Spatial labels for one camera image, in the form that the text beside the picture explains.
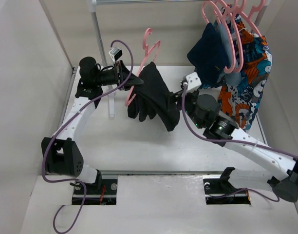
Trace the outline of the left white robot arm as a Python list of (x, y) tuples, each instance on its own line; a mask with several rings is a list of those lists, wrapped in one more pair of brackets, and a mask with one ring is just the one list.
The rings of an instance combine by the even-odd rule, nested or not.
[(70, 176), (95, 194), (102, 189), (101, 172), (85, 163), (76, 141), (104, 96), (104, 86), (117, 85), (119, 90), (126, 91), (144, 82), (122, 60), (101, 68), (94, 58), (85, 57), (79, 63), (79, 74), (74, 103), (67, 118), (52, 137), (45, 137), (41, 142), (42, 175)]

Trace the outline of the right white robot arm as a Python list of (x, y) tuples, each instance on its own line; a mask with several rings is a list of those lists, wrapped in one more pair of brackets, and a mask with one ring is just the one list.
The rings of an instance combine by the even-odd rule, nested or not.
[(204, 130), (202, 136), (192, 131), (197, 138), (239, 153), (264, 169), (253, 172), (227, 167), (218, 180), (222, 191), (244, 189), (248, 182), (251, 188), (272, 191), (278, 198), (297, 202), (298, 156), (271, 148), (251, 137), (219, 110), (218, 102), (211, 95), (183, 89), (167, 95), (167, 108), (174, 106), (182, 110), (185, 122), (191, 119), (197, 128)]

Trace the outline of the black trousers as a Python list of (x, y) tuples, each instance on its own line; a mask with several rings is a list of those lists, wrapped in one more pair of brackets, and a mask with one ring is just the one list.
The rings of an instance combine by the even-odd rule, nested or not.
[(140, 122), (159, 116), (167, 131), (171, 132), (178, 125), (180, 111), (176, 103), (168, 102), (170, 91), (165, 84), (157, 66), (151, 62), (145, 66), (139, 75), (144, 81), (142, 85), (135, 86), (135, 98), (128, 105), (128, 117), (139, 118)]

